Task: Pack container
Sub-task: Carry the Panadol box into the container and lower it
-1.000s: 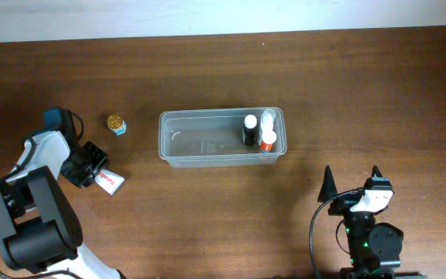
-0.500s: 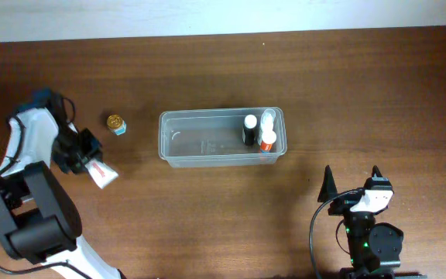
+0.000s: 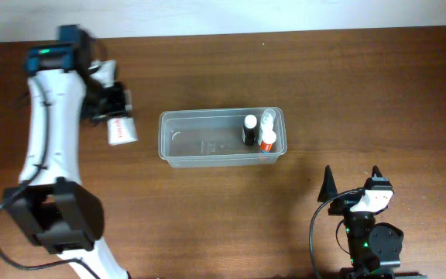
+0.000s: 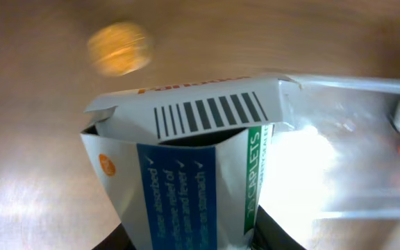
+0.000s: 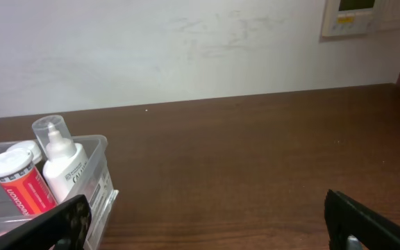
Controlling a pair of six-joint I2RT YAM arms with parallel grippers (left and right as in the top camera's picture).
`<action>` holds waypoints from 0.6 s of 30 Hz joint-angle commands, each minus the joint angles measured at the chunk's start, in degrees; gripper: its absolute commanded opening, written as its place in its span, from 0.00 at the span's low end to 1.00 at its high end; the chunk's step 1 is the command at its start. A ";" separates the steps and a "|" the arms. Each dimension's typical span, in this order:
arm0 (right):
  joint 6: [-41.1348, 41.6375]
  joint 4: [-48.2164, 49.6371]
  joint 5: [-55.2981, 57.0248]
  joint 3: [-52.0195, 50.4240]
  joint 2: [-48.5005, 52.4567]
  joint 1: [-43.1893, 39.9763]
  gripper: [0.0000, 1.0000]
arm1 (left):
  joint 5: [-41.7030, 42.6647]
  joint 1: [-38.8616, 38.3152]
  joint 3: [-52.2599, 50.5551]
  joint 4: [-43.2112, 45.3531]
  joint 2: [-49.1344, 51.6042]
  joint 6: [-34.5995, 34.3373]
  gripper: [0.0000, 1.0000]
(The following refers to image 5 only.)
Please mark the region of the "white lotion bottle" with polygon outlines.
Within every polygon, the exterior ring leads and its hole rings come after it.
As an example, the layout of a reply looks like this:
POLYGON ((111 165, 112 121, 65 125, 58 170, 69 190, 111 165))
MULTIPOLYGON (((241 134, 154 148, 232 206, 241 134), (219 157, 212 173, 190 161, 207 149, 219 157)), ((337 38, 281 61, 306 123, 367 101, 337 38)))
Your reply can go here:
POLYGON ((32 124, 33 132, 47 160, 42 174, 55 200, 65 200, 88 163, 83 145, 73 140, 60 115, 42 117, 32 124))

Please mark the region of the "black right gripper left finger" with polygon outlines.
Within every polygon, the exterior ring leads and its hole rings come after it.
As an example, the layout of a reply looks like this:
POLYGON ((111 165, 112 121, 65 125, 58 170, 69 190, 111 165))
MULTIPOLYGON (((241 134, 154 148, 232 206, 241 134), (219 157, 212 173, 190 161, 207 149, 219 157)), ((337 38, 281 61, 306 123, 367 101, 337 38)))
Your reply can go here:
POLYGON ((81 250, 91 221, 88 200, 78 194, 0 236, 0 250, 81 250))

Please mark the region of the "orange tube white cap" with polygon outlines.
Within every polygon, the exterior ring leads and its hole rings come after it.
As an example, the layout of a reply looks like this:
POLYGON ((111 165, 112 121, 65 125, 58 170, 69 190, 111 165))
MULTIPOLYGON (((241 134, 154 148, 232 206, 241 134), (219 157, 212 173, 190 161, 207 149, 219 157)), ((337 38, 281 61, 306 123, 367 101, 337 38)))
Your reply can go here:
POLYGON ((0 153, 0 186, 22 215, 45 213, 58 205, 29 149, 0 153))

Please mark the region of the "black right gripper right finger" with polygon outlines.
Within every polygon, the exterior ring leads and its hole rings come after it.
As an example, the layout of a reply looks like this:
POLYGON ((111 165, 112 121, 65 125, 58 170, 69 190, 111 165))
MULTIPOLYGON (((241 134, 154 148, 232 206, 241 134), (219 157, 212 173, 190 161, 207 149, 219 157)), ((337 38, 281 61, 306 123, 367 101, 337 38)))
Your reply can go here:
POLYGON ((324 219, 330 250, 400 250, 399 225, 340 191, 328 190, 324 219))

